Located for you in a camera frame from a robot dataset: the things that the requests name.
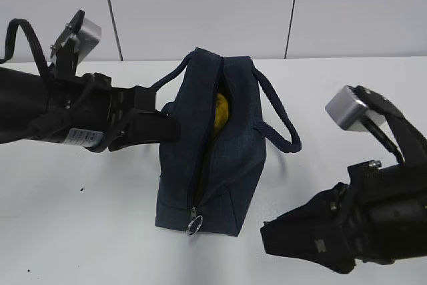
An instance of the screw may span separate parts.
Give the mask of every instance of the screw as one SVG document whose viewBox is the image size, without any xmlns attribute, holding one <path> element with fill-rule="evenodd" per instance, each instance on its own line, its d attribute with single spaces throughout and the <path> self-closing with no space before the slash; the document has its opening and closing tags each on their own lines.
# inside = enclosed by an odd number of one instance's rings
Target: screw
<svg viewBox="0 0 427 285">
<path fill-rule="evenodd" d="M 336 203 L 335 202 L 331 202 L 331 211 L 336 212 L 338 208 L 336 207 Z"/>
<path fill-rule="evenodd" d="M 381 168 L 382 164 L 379 160 L 372 160 L 369 162 L 370 168 Z"/>
<path fill-rule="evenodd" d="M 67 98 L 67 100 L 65 100 L 65 108 L 70 109 L 70 107 L 71 107 L 71 99 Z"/>
</svg>

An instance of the navy blue bag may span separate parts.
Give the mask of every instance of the navy blue bag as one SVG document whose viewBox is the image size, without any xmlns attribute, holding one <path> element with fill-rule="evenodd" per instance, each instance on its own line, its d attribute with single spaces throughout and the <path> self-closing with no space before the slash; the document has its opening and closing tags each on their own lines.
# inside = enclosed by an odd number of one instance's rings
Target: navy blue bag
<svg viewBox="0 0 427 285">
<path fill-rule="evenodd" d="M 284 153 L 301 150 L 297 131 L 271 83 L 250 57 L 223 58 L 197 48 L 151 88 L 159 90 L 186 68 L 175 101 L 162 112 L 181 123 L 181 138 L 161 143 L 155 225 L 237 236 L 266 160 L 268 138 Z M 284 139 L 262 120 L 259 85 L 291 134 Z M 222 89 L 230 118 L 212 139 Z"/>
</svg>

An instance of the white wall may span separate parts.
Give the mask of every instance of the white wall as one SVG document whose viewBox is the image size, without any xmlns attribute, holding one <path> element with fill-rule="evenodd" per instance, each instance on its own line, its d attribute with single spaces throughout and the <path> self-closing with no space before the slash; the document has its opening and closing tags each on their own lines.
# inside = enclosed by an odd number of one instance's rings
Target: white wall
<svg viewBox="0 0 427 285">
<path fill-rule="evenodd" d="M 46 57 L 49 47 L 63 31 L 78 9 L 102 27 L 102 42 L 90 55 L 92 60 L 118 60 L 106 0 L 1 0 L 0 1 L 0 56 L 4 56 L 4 39 L 7 24 L 12 18 L 24 18 L 33 26 Z M 33 61 L 26 38 L 18 31 L 14 61 Z"/>
<path fill-rule="evenodd" d="M 180 59 L 196 46 L 255 58 L 285 54 L 292 0 L 111 1 L 125 60 Z M 1 0 L 0 43 L 11 18 L 27 18 L 48 54 L 79 8 L 103 28 L 87 59 L 117 61 L 106 0 Z M 427 55 L 425 21 L 425 0 L 296 0 L 288 58 Z M 22 37 L 15 61 L 32 61 Z"/>
<path fill-rule="evenodd" d="M 427 54 L 425 0 L 296 0 L 289 58 Z"/>
</svg>

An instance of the zipper pull ring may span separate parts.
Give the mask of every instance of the zipper pull ring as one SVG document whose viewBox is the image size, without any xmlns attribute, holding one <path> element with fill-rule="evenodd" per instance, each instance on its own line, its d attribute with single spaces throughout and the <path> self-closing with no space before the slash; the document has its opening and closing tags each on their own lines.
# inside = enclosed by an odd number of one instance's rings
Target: zipper pull ring
<svg viewBox="0 0 427 285">
<path fill-rule="evenodd" d="M 202 224 L 203 224 L 203 216 L 197 215 L 195 212 L 195 207 L 193 206 L 193 208 L 191 209 L 191 222 L 188 224 L 188 227 L 185 233 L 189 237 L 195 235 L 201 228 Z"/>
</svg>

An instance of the label sticker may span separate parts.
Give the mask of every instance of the label sticker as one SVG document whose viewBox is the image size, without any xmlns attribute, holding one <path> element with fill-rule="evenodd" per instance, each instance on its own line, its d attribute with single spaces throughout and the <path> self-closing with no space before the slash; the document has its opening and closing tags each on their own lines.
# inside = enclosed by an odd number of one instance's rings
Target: label sticker
<svg viewBox="0 0 427 285">
<path fill-rule="evenodd" d="M 101 142 L 103 137 L 104 133 L 102 131 L 71 128 L 63 144 L 95 147 Z"/>
</svg>

